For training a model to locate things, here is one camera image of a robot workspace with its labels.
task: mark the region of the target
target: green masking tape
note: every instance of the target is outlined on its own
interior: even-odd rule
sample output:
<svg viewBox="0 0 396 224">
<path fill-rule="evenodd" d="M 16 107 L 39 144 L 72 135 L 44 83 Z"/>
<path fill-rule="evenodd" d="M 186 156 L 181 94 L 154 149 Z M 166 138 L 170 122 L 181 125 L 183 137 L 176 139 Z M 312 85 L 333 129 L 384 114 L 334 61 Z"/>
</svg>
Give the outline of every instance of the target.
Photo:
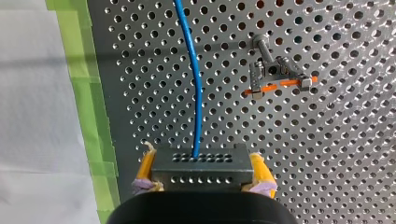
<svg viewBox="0 0 396 224">
<path fill-rule="evenodd" d="M 97 213 L 102 224 L 120 204 L 118 169 L 92 39 L 87 0 L 46 0 L 56 11 L 78 118 L 90 165 Z"/>
</svg>

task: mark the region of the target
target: perforated metal sheet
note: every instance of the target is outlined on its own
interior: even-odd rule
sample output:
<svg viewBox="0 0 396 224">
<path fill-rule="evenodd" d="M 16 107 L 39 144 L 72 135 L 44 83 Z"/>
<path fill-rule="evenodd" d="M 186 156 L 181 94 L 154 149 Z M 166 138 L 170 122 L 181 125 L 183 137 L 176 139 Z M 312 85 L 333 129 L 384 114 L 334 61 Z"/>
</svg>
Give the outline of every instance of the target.
<svg viewBox="0 0 396 224">
<path fill-rule="evenodd" d="M 122 201 L 145 147 L 191 147 L 192 73 L 171 0 L 89 1 Z M 202 147 L 260 151 L 300 223 L 396 223 L 396 5 L 183 1 L 204 88 Z M 318 76 L 253 101 L 255 34 Z"/>
</svg>

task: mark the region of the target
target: blue wire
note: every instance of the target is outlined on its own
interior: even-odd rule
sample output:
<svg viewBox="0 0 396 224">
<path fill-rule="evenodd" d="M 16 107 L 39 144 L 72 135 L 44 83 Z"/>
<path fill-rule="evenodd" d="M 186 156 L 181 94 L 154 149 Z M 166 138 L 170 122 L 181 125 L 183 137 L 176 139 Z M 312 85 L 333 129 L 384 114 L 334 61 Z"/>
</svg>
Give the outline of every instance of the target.
<svg viewBox="0 0 396 224">
<path fill-rule="evenodd" d="M 194 129 L 194 148 L 192 150 L 192 156 L 194 158 L 199 155 L 199 145 L 201 137 L 201 125 L 202 125 L 202 83 L 199 77 L 199 65 L 197 55 L 195 53 L 194 42 L 192 41 L 190 27 L 187 23 L 186 15 L 184 15 L 183 4 L 181 0 L 174 0 L 175 8 L 180 21 L 181 29 L 183 30 L 184 38 L 186 39 L 187 49 L 189 50 L 190 61 L 192 66 L 192 74 L 194 75 L 195 82 L 195 129 Z"/>
</svg>

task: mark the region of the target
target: white surface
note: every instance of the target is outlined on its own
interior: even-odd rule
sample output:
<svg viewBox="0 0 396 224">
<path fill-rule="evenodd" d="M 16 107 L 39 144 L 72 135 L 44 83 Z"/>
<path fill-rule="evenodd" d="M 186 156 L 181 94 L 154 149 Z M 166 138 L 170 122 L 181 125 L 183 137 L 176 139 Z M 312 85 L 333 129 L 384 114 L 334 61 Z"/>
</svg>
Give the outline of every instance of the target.
<svg viewBox="0 0 396 224">
<path fill-rule="evenodd" d="M 89 176 L 2 172 L 0 183 L 0 223 L 99 223 Z"/>
<path fill-rule="evenodd" d="M 21 10 L 34 9 L 46 10 L 47 5 L 45 0 L 0 0 L 1 10 Z"/>
<path fill-rule="evenodd" d="M 98 224 L 55 13 L 0 10 L 0 30 L 0 223 Z"/>
</svg>

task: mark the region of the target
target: metal clamp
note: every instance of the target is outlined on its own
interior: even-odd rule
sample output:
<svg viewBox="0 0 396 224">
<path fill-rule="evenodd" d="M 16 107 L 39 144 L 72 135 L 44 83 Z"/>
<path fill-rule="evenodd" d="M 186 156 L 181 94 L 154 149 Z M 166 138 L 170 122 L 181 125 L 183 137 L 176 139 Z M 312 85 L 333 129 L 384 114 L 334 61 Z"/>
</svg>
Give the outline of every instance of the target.
<svg viewBox="0 0 396 224">
<path fill-rule="evenodd" d="M 245 93 L 252 94 L 253 99 L 261 99 L 264 91 L 277 89 L 277 85 L 268 85 L 268 83 L 279 80 L 283 80 L 280 81 L 281 86 L 297 85 L 300 91 L 309 91 L 312 82 L 317 81 L 317 78 L 307 76 L 290 57 L 274 59 L 265 40 L 265 35 L 256 35 L 253 38 L 252 47 L 260 50 L 262 62 L 249 65 L 251 90 Z"/>
<path fill-rule="evenodd" d="M 240 191 L 250 183 L 253 168 L 247 147 L 201 148 L 198 158 L 189 148 L 160 146 L 151 167 L 152 180 L 171 191 Z"/>
</svg>

